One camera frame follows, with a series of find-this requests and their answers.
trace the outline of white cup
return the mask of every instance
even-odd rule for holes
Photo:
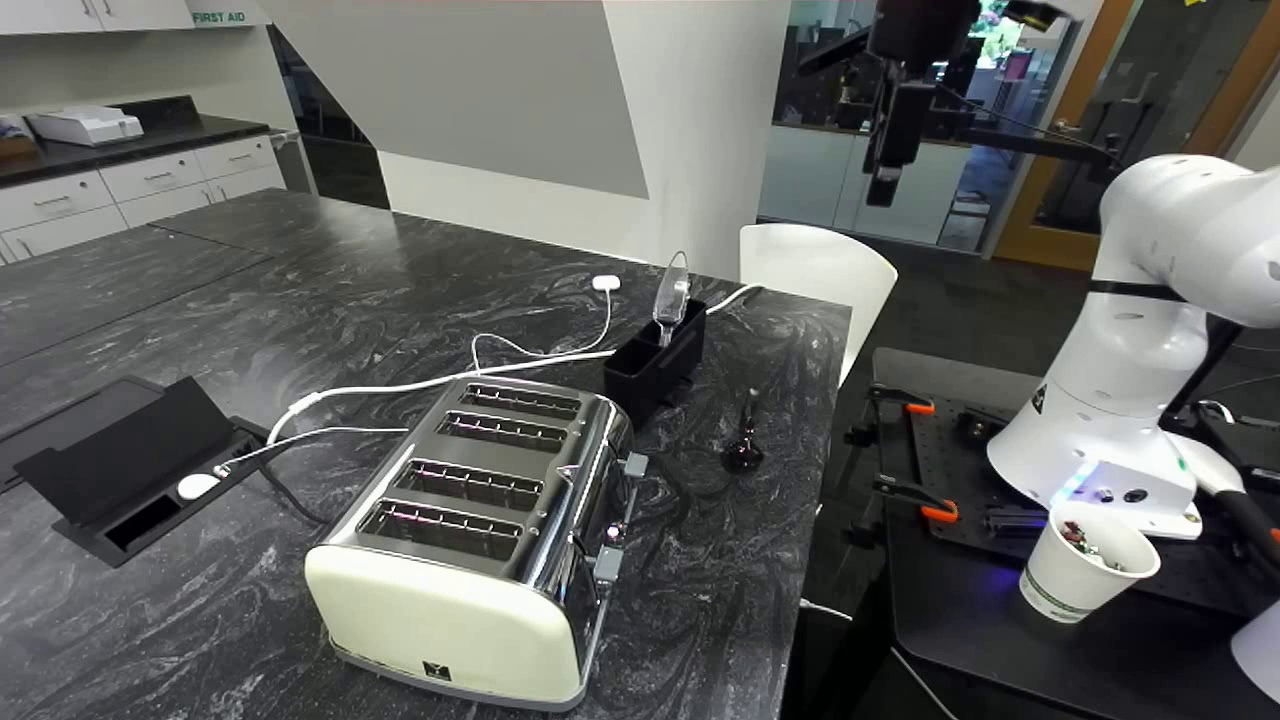
[[[1244,674],[1280,703],[1280,605],[1232,635],[1232,654]]]
[[[1157,542],[1116,509],[1058,502],[1021,574],[1021,591],[1041,615],[1082,623],[1130,583],[1157,570]]]

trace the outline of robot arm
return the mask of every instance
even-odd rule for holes
[[[1280,168],[1157,157],[1105,196],[1097,279],[1157,283],[1239,329],[1280,324]]]
[[[1244,478],[1159,420],[1203,377],[1212,317],[1280,324],[1280,172],[1157,157],[1116,176],[1099,215],[1082,319],[989,458],[1036,502],[1120,502],[1150,536],[1196,541],[1196,493],[1244,494]]]

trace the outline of gray marble surface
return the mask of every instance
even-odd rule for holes
[[[101,383],[197,377],[268,424],[330,383],[469,364],[469,336],[600,329],[594,271],[619,271],[626,341],[658,268],[259,190],[0,271],[0,430]],[[787,674],[846,312],[763,293],[710,324],[687,403],[635,441],[645,483],[603,650],[575,717],[777,717]],[[600,387],[600,364],[546,381]],[[758,477],[724,477],[735,395],[763,393]],[[434,395],[343,399],[305,424],[408,424]],[[386,441],[330,441],[282,477],[336,514]],[[74,549],[34,493],[0,494],[0,717],[520,717],[340,662],[300,561],[323,536],[246,478],[123,566]]]

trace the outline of white cable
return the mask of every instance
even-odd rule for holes
[[[960,717],[926,685],[926,674],[918,671],[918,662],[910,662],[906,650],[896,650],[896,647],[889,647],[889,650],[892,650],[892,658],[920,685],[920,691],[934,700],[936,713],[944,713],[950,720],[960,720]]]
[[[282,442],[282,430],[310,409],[336,399],[336,395],[404,395],[404,393],[428,393],[453,381],[474,381],[474,377],[504,377],[504,371],[534,371],[534,368],[555,368],[555,364],[587,364],[587,358],[603,358],[612,357],[612,348],[603,352],[564,352],[564,357],[542,357],[542,358],[525,358],[525,364],[496,364],[496,368],[469,368],[469,371],[453,371],[453,377],[434,377],[434,381],[414,381],[414,383],[347,383],[347,387],[323,387],[314,395],[300,395],[297,403],[283,409],[283,415],[271,424],[268,430],[268,449]]]
[[[474,336],[474,368],[484,368],[484,364],[482,364],[482,341],[504,342],[504,348],[512,348],[516,357],[525,357],[525,358],[542,358],[542,357],[564,357],[564,352],[594,352],[594,348],[603,342],[610,332],[612,332],[612,293],[603,293],[603,324],[600,324],[600,332],[597,332],[587,342],[536,352],[536,348],[525,348],[525,342],[509,341],[509,336],[477,332],[477,336]]]
[[[283,442],[266,442],[266,449],[227,457],[227,458],[212,465],[212,477],[227,477],[235,465],[250,465],[250,458],[268,457],[268,452],[282,452],[282,449],[290,449],[290,442],[310,442],[310,441],[316,441],[316,437],[404,437],[404,430],[408,430],[408,428],[352,428],[352,424],[314,428],[314,430],[290,437]]]
[[[852,615],[848,615],[846,607],[818,605],[818,601],[809,601],[809,596],[801,596],[801,607],[809,607],[809,610],[823,610],[823,615],[837,615],[837,619],[852,623]]]
[[[727,293],[719,303],[710,308],[710,317],[724,312],[727,303],[744,300],[747,293],[758,293],[761,283],[744,283],[735,293]]]
[[[512,336],[477,332],[477,336],[474,336],[474,368],[484,368],[484,364],[482,364],[482,341],[496,341],[496,342],[512,348],[512,352],[525,357],[525,358],[549,357],[549,352],[534,352],[534,348],[516,342]]]

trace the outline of silver toaster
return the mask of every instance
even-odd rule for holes
[[[634,424],[594,393],[457,381],[310,552],[334,647],[512,709],[585,700],[628,502]]]

